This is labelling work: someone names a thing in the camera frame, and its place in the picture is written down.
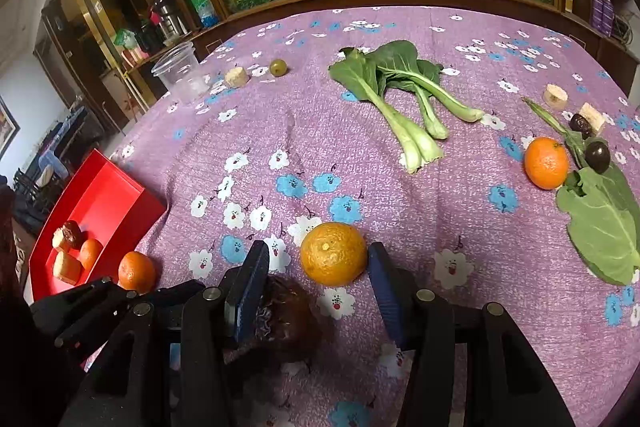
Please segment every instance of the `floral tablecloth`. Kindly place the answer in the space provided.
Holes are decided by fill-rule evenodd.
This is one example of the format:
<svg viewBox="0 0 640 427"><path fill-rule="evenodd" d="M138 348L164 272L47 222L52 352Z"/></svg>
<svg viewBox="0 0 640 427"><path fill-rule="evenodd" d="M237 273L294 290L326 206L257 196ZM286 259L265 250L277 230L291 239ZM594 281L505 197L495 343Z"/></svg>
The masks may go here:
<svg viewBox="0 0 640 427"><path fill-rule="evenodd" d="M399 164L400 146L380 113L327 74L340 48L368 52L395 39L443 63L446 89L487 112L468 124L436 103L450 130L446 156L414 175ZM271 76L274 58L287 62L288 74ZM226 89L220 80L236 64L251 81ZM598 425L640 360L637 285L623 289L590 275L554 191L534 187L521 164L534 136L559 136L520 97L542 103L545 85L557 84L569 94L558 118L569 120L584 102L606 114L603 136L638 194L640 117L579 44L488 14L365 7L249 28L203 67L209 94L190 105L169 94L115 154L168 202L140 250L162 266L160 285L190 278L213 285L242 263L252 239L263 239L272 273L298 280L332 327L309 364L287 363L247 384L241 425L366 427L396 419L411 354L388 339L368 277L326 288L300 266L304 235L331 220L382 241L418 284L453 303L503 303L576 424ZM409 94L392 90L387 99L420 121Z"/></svg>

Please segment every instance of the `water bottle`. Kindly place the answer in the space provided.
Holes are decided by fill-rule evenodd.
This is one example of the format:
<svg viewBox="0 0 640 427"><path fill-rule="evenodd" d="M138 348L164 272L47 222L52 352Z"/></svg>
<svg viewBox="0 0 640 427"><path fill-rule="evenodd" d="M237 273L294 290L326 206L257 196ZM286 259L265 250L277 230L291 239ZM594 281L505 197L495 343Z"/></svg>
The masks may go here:
<svg viewBox="0 0 640 427"><path fill-rule="evenodd" d="M196 12L198 12L198 17L200 17L202 25L205 28L211 28L220 20L210 0L191 0L191 4L193 4Z"/></svg>

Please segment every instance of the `blue gripper pad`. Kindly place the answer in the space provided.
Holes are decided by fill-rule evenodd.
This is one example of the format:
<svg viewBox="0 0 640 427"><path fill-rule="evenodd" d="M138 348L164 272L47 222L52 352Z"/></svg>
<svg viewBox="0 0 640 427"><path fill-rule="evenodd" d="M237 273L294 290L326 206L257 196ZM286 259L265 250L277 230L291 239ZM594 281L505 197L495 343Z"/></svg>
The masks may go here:
<svg viewBox="0 0 640 427"><path fill-rule="evenodd" d="M225 300L225 333L239 344L255 331L255 312L269 271L269 248L254 241Z"/></svg>
<svg viewBox="0 0 640 427"><path fill-rule="evenodd" d="M372 243L368 254L369 280L386 333L399 349L414 349L419 326L412 297L415 282L408 272L393 265L382 243Z"/></svg>

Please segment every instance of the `red tray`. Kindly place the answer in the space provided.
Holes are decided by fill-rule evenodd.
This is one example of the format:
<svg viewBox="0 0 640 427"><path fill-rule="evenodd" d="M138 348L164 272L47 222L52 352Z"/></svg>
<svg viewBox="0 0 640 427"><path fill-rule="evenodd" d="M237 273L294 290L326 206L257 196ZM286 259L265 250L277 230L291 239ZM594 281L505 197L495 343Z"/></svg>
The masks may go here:
<svg viewBox="0 0 640 427"><path fill-rule="evenodd" d="M118 265L135 249L166 210L145 187L94 150L73 176L51 211L29 259L33 299L38 300L71 288L53 277L56 250L51 239L68 219L78 222L86 238L104 246L94 267L82 270L78 285L105 275L118 280ZM78 250L69 254L78 257Z"/></svg>

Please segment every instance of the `purple bottle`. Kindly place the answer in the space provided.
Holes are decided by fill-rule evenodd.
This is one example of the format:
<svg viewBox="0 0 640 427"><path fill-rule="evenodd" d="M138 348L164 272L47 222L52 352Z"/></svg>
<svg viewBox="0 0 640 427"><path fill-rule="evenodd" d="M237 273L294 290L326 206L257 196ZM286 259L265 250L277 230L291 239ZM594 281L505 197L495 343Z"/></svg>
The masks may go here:
<svg viewBox="0 0 640 427"><path fill-rule="evenodd" d="M613 29L613 19L616 13L613 11L613 4L611 0L604 1L604 7L602 9L602 31L607 37L611 36Z"/></svg>
<svg viewBox="0 0 640 427"><path fill-rule="evenodd" d="M593 0L591 8L591 26L602 31L602 11L604 10L604 0Z"/></svg>

